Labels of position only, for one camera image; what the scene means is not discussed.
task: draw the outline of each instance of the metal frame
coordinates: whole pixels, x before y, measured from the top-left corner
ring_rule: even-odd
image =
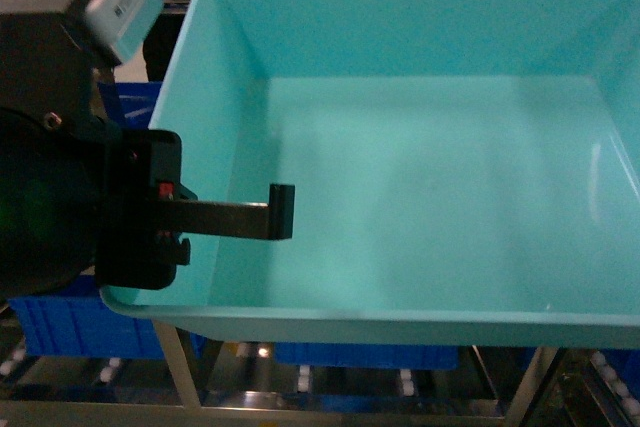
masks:
[[[204,362],[195,359],[189,336],[154,321],[175,390],[106,386],[96,389],[57,389],[43,385],[2,385],[0,412],[11,427],[34,422],[48,425],[166,425],[180,419],[183,427],[211,425],[424,425],[537,427],[560,425],[557,416],[582,420],[582,425],[630,425],[607,387],[589,363],[590,352],[541,347],[524,373],[513,400],[434,400],[420,397],[362,397],[356,408],[352,398],[339,395],[270,392],[209,392],[211,375],[222,342],[206,347]],[[479,371],[497,397],[490,368],[480,350],[471,352]],[[590,410],[584,403],[591,399]]]

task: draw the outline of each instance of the robotic arm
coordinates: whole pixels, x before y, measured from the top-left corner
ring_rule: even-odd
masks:
[[[293,186],[268,204],[198,202],[180,137],[90,110],[92,67],[127,61],[162,0],[0,0],[0,297],[101,284],[160,289],[189,263],[182,232],[290,238]]]

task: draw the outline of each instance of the turquoise plastic tray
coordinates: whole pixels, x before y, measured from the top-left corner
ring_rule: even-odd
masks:
[[[640,347],[640,0],[194,0],[152,126],[201,199],[297,188],[294,238],[190,236],[114,310],[217,339]]]

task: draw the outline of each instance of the metal leg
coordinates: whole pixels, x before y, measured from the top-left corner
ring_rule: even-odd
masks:
[[[566,349],[538,347],[513,397],[504,418],[505,427],[535,425],[549,400],[560,375],[560,363]]]
[[[178,330],[157,320],[153,321],[153,327],[169,364],[169,370],[182,404],[186,410],[199,411],[201,409],[200,398],[189,370],[187,357],[180,343]]]
[[[470,354],[471,354],[471,359],[476,364],[476,368],[482,372],[481,380],[484,382],[486,388],[491,392],[491,395],[493,396],[494,399],[500,400],[498,389],[495,386],[493,380],[491,379],[491,376],[489,375],[489,369],[487,369],[487,366],[485,365],[485,362],[482,359],[482,356],[480,355],[480,349],[478,349],[477,346],[472,345],[470,347]]]
[[[202,355],[198,359],[193,350],[191,335],[189,332],[178,329],[178,336],[180,337],[180,343],[182,344],[182,349],[185,353],[187,364],[189,365],[189,371],[191,372],[191,377],[196,385],[196,389],[205,389],[224,342],[207,339],[207,342],[202,349]]]
[[[560,378],[564,406],[573,425],[588,427],[631,427],[619,396],[600,377],[592,364],[577,375]]]

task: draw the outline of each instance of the red component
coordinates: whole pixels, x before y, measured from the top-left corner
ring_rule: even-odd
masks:
[[[172,182],[160,182],[158,184],[159,199],[173,199],[174,185]]]

